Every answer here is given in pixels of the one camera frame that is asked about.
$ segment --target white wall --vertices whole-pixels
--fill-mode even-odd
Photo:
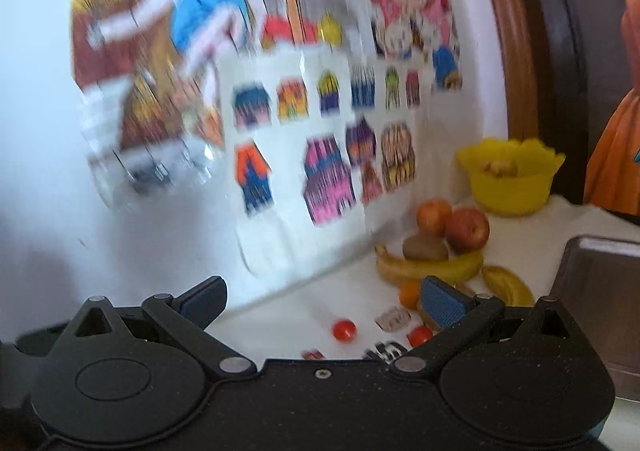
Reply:
[[[214,175],[136,211],[111,211],[85,160],[70,74],[69,0],[0,0],[0,338],[71,316],[92,294],[139,304],[225,276],[230,306],[287,284],[246,271]],[[436,96],[430,142],[433,193],[463,196],[453,151],[506,135],[506,104],[490,0],[452,0],[465,89]]]

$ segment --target brown wood trim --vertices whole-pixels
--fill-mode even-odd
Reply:
[[[526,0],[492,1],[502,49],[509,136],[538,137],[540,92]]]

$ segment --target cherry tomato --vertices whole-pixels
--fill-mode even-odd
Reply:
[[[334,333],[334,337],[341,343],[350,343],[356,338],[358,329],[353,321],[341,319],[335,323],[332,332]]]
[[[433,337],[433,331],[428,326],[418,326],[409,332],[409,335],[406,336],[409,339],[409,344],[411,348],[415,348],[416,346],[420,346],[423,343],[426,343],[429,339]]]

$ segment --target pink house drawing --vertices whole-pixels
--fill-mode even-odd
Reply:
[[[309,139],[305,155],[306,207],[314,225],[322,225],[356,205],[351,172],[342,160],[334,136]]]

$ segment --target gray tray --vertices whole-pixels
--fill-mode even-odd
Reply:
[[[640,244],[570,240],[551,295],[562,299],[605,363],[616,395],[640,401]]]

